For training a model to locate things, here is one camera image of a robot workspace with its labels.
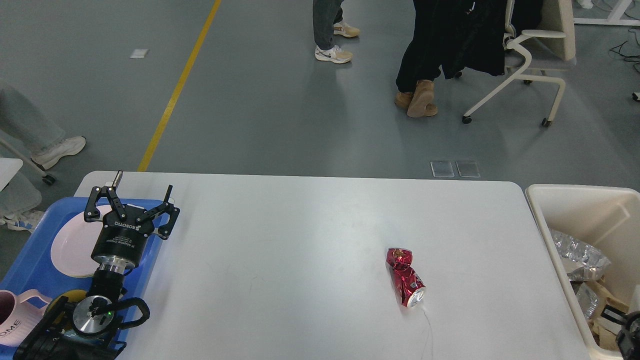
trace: chair wheel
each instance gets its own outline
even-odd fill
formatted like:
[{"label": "chair wheel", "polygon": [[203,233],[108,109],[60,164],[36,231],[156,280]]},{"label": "chair wheel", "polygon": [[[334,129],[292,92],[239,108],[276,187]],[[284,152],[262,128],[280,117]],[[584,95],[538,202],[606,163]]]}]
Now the chair wheel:
[{"label": "chair wheel", "polygon": [[53,185],[53,183],[56,182],[56,178],[47,174],[46,176],[42,177],[42,182],[47,184],[47,185]]}]

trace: jeans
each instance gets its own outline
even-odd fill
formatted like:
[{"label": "jeans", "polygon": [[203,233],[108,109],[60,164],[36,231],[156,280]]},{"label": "jeans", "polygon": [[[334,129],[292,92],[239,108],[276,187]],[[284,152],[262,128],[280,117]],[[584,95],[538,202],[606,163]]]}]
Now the jeans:
[{"label": "jeans", "polygon": [[314,40],[320,50],[333,47],[333,25],[342,21],[343,0],[314,0]]},{"label": "jeans", "polygon": [[[31,101],[1,79],[0,130],[22,141],[31,155],[42,154],[65,138],[60,126],[46,119]],[[40,192],[18,173],[0,191],[0,215],[22,213],[40,201]]]},{"label": "jeans", "polygon": [[413,92],[418,80],[433,81],[440,76],[444,35],[448,31],[447,22],[451,21],[450,17],[442,14],[452,11],[451,3],[451,0],[413,0],[413,38],[404,52],[396,78],[400,92]]}]

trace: gripper logo text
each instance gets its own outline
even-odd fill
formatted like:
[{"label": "gripper logo text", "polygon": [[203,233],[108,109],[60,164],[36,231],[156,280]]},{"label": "gripper logo text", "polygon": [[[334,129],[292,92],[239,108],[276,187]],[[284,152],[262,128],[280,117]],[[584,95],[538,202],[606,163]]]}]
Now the gripper logo text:
[{"label": "gripper logo text", "polygon": [[0,332],[0,336],[5,336],[5,335],[11,334],[12,331],[14,331],[15,329],[18,329],[18,326],[20,326],[21,322],[22,321],[20,321],[20,320],[14,321],[13,324],[11,324],[11,326],[9,326],[9,329],[3,329],[2,332]]},{"label": "gripper logo text", "polygon": [[129,224],[125,224],[123,222],[118,222],[118,221],[115,221],[113,223],[114,223],[114,225],[121,226],[121,227],[126,227],[127,229],[132,229],[132,230],[136,230],[136,231],[140,230],[140,225],[138,225],[138,226],[129,225]]}]

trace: trash bin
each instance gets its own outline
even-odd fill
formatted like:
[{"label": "trash bin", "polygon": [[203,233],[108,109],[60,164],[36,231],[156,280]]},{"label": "trash bin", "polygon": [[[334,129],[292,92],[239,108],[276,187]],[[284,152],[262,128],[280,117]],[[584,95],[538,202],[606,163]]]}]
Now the trash bin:
[{"label": "trash bin", "polygon": [[611,260],[605,274],[607,289],[629,304],[640,284],[640,193],[604,186],[536,184],[528,187],[526,196],[590,356],[622,359],[619,352],[602,349],[593,339],[549,228],[600,249]]}]

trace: office chair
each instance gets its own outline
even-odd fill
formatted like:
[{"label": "office chair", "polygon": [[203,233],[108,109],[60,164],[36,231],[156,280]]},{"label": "office chair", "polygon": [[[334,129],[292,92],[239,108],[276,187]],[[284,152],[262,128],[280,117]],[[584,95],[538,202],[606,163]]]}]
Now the office chair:
[{"label": "office chair", "polygon": [[[515,70],[497,88],[462,115],[462,123],[471,122],[471,114],[499,93],[514,80],[525,84],[533,81],[558,84],[556,99],[548,117],[542,120],[543,127],[549,127],[555,117],[564,94],[565,83],[561,78],[547,75],[547,70],[569,70],[575,66],[575,30],[573,28],[573,8],[571,0],[544,0],[542,21],[537,29],[525,29],[516,37],[516,29],[511,24],[515,0],[507,0],[504,23],[504,66],[508,73]],[[541,75],[524,74],[526,70],[538,70]]]}]

